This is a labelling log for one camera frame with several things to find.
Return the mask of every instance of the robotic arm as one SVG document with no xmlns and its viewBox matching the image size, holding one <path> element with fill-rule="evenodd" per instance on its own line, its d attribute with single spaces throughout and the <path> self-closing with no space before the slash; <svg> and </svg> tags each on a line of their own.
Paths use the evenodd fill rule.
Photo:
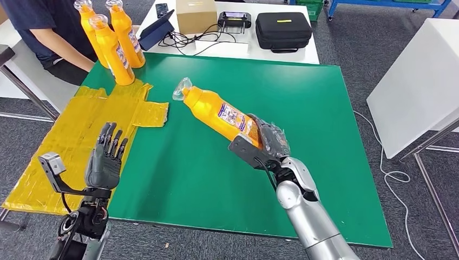
<svg viewBox="0 0 459 260">
<path fill-rule="evenodd" d="M 61 193 L 64 206 L 69 211 L 61 222 L 49 254 L 50 260 L 96 260 L 100 258 L 103 247 L 110 234 L 108 221 L 108 200 L 111 189 L 120 181 L 121 159 L 128 139 L 118 148 L 122 131 L 118 130 L 112 140 L 116 123 L 106 123 L 97 138 L 84 174 L 86 188 L 82 191 L 69 187 L 60 177 L 65 171 L 61 157 L 49 152 L 38 157 L 43 170 L 55 192 Z M 65 202 L 64 193 L 84 196 L 80 207 L 71 211 Z M 80 241 L 74 240 L 76 234 Z M 88 237 L 83 241 L 82 235 Z"/>
<path fill-rule="evenodd" d="M 263 150 L 241 135 L 228 149 L 252 167 L 266 171 L 308 256 L 312 260 L 359 260 L 320 202 L 309 170 L 290 156 L 284 132 L 255 115 L 249 116 L 257 123 Z"/>
</svg>

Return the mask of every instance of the yellow tape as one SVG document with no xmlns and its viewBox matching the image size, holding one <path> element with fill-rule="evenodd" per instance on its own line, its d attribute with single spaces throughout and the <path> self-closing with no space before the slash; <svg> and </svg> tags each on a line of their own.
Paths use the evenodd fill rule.
<svg viewBox="0 0 459 260">
<path fill-rule="evenodd" d="M 168 103 L 145 102 L 151 88 L 151 85 L 135 80 L 129 86 L 115 86 L 107 96 L 104 89 L 81 87 L 43 139 L 2 207 L 28 212 L 67 213 L 60 194 L 51 188 L 37 157 L 51 151 L 58 153 L 67 168 L 61 178 L 70 187 L 81 190 L 85 187 L 83 175 L 89 153 L 102 126 L 106 122 L 116 122 L 115 131 L 122 129 L 122 138 L 130 140 L 123 156 L 124 165 L 137 126 L 161 127 L 166 121 Z M 74 210 L 82 198 L 66 195 L 66 199 Z"/>
</svg>

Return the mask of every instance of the green cutting mat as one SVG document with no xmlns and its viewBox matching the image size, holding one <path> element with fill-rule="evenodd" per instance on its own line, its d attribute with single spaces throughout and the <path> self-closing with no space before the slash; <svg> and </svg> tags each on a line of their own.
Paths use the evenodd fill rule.
<svg viewBox="0 0 459 260">
<path fill-rule="evenodd" d="M 296 237 L 263 171 L 197 120 L 172 92 L 183 77 L 245 113 L 285 130 L 320 198 L 350 243 L 392 247 L 339 67 L 145 53 L 135 74 L 154 87 L 148 101 L 170 102 L 162 128 L 139 128 L 110 216 L 190 228 Z M 111 91 L 100 64 L 83 83 Z"/>
</svg>

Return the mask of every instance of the person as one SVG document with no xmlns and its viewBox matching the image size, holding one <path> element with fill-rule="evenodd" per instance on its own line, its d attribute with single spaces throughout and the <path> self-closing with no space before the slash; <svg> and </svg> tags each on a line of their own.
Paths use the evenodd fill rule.
<svg viewBox="0 0 459 260">
<path fill-rule="evenodd" d="M 0 0 L 12 25 L 53 76 L 81 85 L 97 56 L 74 0 Z"/>
</svg>

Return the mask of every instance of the yellow bottle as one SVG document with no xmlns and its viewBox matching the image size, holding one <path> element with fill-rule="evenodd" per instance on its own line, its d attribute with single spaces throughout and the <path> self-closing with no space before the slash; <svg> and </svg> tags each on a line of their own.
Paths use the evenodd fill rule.
<svg viewBox="0 0 459 260">
<path fill-rule="evenodd" d="M 93 10 L 93 3 L 91 2 L 91 0 L 77 0 L 73 4 L 73 6 L 76 10 L 78 10 L 78 12 L 80 12 L 81 26 L 83 26 L 83 30 L 88 36 L 89 42 L 93 46 L 94 51 L 96 52 L 96 55 L 99 58 L 99 62 L 102 64 L 102 66 L 108 68 L 107 61 L 105 60 L 102 50 L 99 44 L 97 43 L 94 28 L 89 24 L 89 19 L 92 16 L 96 15 L 96 13 Z"/>
<path fill-rule="evenodd" d="M 193 115 L 206 125 L 233 141 L 238 134 L 262 149 L 257 124 L 249 116 L 231 106 L 217 93 L 193 86 L 184 78 L 174 91 L 174 100 L 183 100 Z"/>
<path fill-rule="evenodd" d="M 145 64 L 145 56 L 132 29 L 132 20 L 123 10 L 123 1 L 107 0 L 105 5 L 110 10 L 113 29 L 118 36 L 129 64 L 133 68 L 142 67 Z"/>
<path fill-rule="evenodd" d="M 116 33 L 108 27 L 108 18 L 105 15 L 95 15 L 89 19 L 89 24 L 95 29 L 97 43 L 102 49 L 116 83 L 126 86 L 134 82 L 134 73 L 118 43 Z"/>
</svg>

